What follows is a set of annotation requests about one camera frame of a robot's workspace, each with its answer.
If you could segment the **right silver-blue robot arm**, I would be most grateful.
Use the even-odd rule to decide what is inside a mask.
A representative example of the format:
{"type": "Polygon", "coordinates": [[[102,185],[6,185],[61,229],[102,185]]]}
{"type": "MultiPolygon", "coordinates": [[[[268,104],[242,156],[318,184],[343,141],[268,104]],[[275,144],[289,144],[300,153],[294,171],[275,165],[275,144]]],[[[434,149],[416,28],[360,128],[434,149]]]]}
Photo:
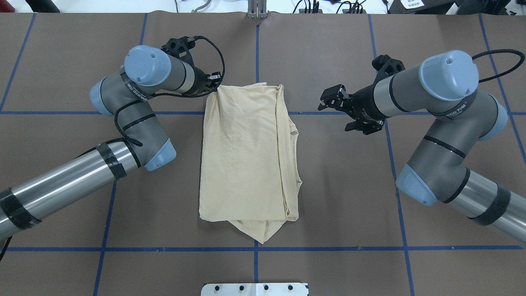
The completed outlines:
{"type": "Polygon", "coordinates": [[[318,109],[344,112],[346,131],[379,132],[388,118],[426,110],[435,117],[396,179],[396,187],[431,206],[449,204],[477,225],[492,227],[525,244],[525,198],[462,163],[476,142],[501,133],[508,114],[479,89],[474,58],[461,50],[434,55],[406,69],[380,55],[372,61],[374,82],[353,94],[344,85],[327,88],[318,109]]]}

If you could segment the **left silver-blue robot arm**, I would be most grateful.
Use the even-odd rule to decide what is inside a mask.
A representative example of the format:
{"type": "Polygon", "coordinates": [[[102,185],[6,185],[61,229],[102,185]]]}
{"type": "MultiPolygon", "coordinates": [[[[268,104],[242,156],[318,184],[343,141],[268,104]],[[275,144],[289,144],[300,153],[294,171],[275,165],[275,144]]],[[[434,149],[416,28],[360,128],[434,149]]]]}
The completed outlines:
{"type": "Polygon", "coordinates": [[[193,99],[216,91],[225,71],[204,73],[190,50],[204,36],[169,39],[155,48],[130,49],[120,69],[90,90],[92,105],[113,118],[120,137],[99,143],[70,162],[1,192],[1,239],[35,227],[46,217],[138,168],[154,171],[176,150],[150,106],[158,96],[193,99]]]}

